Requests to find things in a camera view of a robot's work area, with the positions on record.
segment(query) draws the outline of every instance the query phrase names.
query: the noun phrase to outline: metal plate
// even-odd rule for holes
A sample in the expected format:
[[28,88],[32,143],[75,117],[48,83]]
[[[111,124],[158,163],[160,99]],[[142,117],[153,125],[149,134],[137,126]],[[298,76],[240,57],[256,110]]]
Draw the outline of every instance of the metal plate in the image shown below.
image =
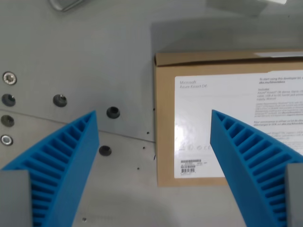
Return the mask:
[[[14,144],[0,144],[0,168],[63,126],[10,115],[15,125],[1,125],[0,134],[11,135]],[[229,187],[158,188],[153,143],[104,132],[99,135],[101,144],[110,146],[113,153],[108,157],[97,153],[74,227],[245,226]]]
[[[100,130],[154,141],[155,52],[302,47],[302,5],[91,0],[62,13],[45,0],[1,1],[0,71],[18,82],[0,82],[17,102],[0,109],[58,122],[96,109]],[[56,94],[66,107],[53,105]],[[111,106],[116,120],[106,116]]]

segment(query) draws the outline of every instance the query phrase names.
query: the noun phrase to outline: metal object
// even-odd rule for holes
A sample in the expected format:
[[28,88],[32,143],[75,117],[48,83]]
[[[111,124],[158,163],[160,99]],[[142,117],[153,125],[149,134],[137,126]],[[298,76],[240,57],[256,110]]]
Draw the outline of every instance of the metal object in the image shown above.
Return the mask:
[[112,149],[109,146],[101,146],[99,148],[99,153],[102,156],[110,156],[112,154]]
[[13,127],[15,124],[14,118],[12,118],[10,115],[3,115],[1,117],[1,123],[5,125],[6,127]]
[[28,171],[0,171],[0,201],[0,226],[33,227]]
[[13,138],[11,138],[9,135],[3,135],[1,136],[1,143],[5,146],[10,146],[13,144]]
[[286,207],[280,207],[279,212],[287,211],[287,227],[303,226],[303,163],[293,163],[286,166],[285,200]]
[[[14,118],[18,127],[9,130],[18,143],[2,146],[0,168],[64,125],[20,114]],[[0,135],[6,130],[0,127]],[[160,188],[154,143],[105,132],[99,139],[114,152],[96,155],[73,227],[245,227],[228,186]]]
[[65,107],[67,105],[67,99],[64,95],[55,95],[53,97],[53,103],[58,107]]
[[3,74],[3,81],[8,85],[14,85],[17,83],[17,77],[12,72],[5,72]]
[[106,111],[106,115],[111,119],[116,119],[120,116],[120,111],[117,107],[110,107]]
[[12,107],[16,104],[16,99],[11,94],[4,94],[2,96],[2,103],[6,106]]
[[85,1],[87,0],[49,0],[55,10],[63,12],[68,11]]

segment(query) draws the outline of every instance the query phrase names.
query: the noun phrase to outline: black hole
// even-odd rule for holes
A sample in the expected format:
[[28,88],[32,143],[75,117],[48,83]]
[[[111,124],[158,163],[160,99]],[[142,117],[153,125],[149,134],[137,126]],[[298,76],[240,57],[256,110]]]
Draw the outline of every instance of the black hole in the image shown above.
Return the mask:
[[106,115],[111,119],[116,119],[120,116],[120,111],[117,107],[110,107],[106,111]]
[[112,149],[108,146],[102,146],[99,148],[99,153],[102,156],[110,156],[112,153]]
[[67,105],[67,99],[64,95],[55,95],[53,97],[53,103],[58,107],[65,107]]
[[9,115],[3,115],[1,117],[1,123],[3,125],[5,125],[6,127],[12,127],[12,126],[14,126],[15,121],[14,121],[14,118],[12,118],[11,116],[9,116]]
[[11,94],[4,94],[2,96],[2,103],[6,106],[14,106],[16,104],[16,99]]

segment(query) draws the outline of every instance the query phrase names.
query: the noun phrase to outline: bolt head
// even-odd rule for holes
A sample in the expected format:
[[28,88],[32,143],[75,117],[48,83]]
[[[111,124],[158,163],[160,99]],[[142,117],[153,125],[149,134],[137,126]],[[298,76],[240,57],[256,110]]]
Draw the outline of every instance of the bolt head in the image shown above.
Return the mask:
[[1,143],[5,146],[10,146],[13,144],[13,138],[8,135],[1,136]]
[[17,77],[12,72],[6,72],[3,74],[3,80],[8,85],[14,85],[17,82]]

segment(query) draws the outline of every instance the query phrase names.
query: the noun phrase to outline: brown cardboard box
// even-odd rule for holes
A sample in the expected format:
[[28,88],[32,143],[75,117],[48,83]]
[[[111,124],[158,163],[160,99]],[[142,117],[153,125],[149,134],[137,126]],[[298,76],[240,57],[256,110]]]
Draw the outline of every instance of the brown cardboard box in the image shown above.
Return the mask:
[[176,76],[303,70],[302,56],[302,50],[156,54],[155,99],[158,186],[227,184],[225,178],[174,178],[174,87]]

